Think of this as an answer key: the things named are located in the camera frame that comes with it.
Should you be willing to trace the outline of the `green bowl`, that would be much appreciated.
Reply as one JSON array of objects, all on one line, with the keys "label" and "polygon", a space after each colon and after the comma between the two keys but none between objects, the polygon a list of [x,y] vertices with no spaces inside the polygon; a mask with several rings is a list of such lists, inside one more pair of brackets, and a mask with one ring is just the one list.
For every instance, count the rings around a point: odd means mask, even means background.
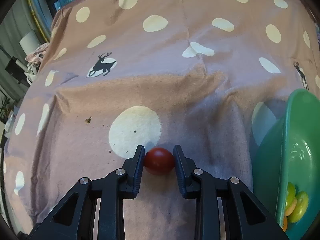
[{"label": "green bowl", "polygon": [[304,239],[319,226],[319,100],[305,89],[288,98],[285,114],[260,143],[252,162],[253,192],[280,223],[292,183],[309,197],[306,213],[289,224],[289,239]]}]

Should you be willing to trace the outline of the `red tomato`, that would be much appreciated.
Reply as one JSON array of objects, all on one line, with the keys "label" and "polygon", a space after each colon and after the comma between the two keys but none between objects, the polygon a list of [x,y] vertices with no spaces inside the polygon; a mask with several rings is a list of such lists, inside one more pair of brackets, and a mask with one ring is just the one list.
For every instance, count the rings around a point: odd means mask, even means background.
[{"label": "red tomato", "polygon": [[145,169],[153,175],[169,174],[175,167],[175,159],[168,150],[155,147],[149,150],[144,157]]}]

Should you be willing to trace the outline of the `large orange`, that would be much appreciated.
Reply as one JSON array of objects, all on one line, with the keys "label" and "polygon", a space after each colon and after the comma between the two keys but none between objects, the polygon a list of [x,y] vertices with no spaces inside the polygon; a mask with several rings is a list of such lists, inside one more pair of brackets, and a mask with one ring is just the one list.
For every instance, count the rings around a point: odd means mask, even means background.
[{"label": "large orange", "polygon": [[282,224],[282,229],[284,232],[287,231],[287,226],[288,226],[288,221],[287,221],[287,217],[283,218],[283,224]]}]

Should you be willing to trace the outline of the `green apple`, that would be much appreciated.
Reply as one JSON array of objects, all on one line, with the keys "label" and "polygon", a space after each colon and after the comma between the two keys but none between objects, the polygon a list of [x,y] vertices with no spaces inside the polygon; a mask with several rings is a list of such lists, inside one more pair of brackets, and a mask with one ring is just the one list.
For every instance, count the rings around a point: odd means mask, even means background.
[{"label": "green apple", "polygon": [[296,200],[296,206],[288,217],[290,223],[300,221],[305,215],[309,205],[309,195],[305,191],[301,191],[296,195]]},{"label": "green apple", "polygon": [[291,182],[288,182],[286,200],[285,200],[285,211],[291,206],[295,196],[296,196],[296,188]]}]

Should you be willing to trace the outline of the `pink polka dot blanket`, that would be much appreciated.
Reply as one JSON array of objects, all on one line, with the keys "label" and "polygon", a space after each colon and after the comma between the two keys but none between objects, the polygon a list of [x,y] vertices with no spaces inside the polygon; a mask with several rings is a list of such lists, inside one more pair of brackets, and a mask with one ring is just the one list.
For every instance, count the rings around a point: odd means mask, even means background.
[{"label": "pink polka dot blanket", "polygon": [[138,145],[181,145],[213,176],[252,187],[256,148],[289,95],[319,95],[316,28],[303,0],[76,0],[59,10],[4,148],[18,230]]}]

